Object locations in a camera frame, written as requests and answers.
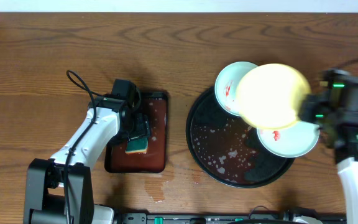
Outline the green orange sponge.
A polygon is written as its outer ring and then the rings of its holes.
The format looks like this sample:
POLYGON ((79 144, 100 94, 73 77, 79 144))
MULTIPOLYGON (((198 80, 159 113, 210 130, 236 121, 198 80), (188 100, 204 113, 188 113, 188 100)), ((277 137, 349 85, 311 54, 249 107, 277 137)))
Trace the green orange sponge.
POLYGON ((137 154, 137 153, 146 153, 148 148, 148 139, 140 138, 136 140, 129 141, 126 146, 126 154, 137 154))

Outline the yellow plate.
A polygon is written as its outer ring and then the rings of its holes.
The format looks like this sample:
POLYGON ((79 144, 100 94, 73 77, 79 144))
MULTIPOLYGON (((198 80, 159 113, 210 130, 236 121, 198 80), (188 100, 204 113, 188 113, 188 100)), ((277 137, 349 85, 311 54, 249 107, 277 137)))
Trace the yellow plate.
POLYGON ((235 102, 240 116, 252 127, 286 129, 299 122, 301 104, 310 93, 301 72, 270 63, 252 69, 240 80, 235 102))

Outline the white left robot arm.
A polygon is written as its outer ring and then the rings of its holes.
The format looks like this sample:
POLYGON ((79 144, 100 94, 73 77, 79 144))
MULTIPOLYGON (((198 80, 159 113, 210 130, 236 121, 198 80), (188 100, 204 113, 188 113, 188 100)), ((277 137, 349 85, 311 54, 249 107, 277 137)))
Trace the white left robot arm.
POLYGON ((91 171, 109 143, 148 136, 149 119, 132 99, 92 98, 71 139, 49 159, 29 164, 23 222, 113 223, 114 210, 94 203, 91 171))

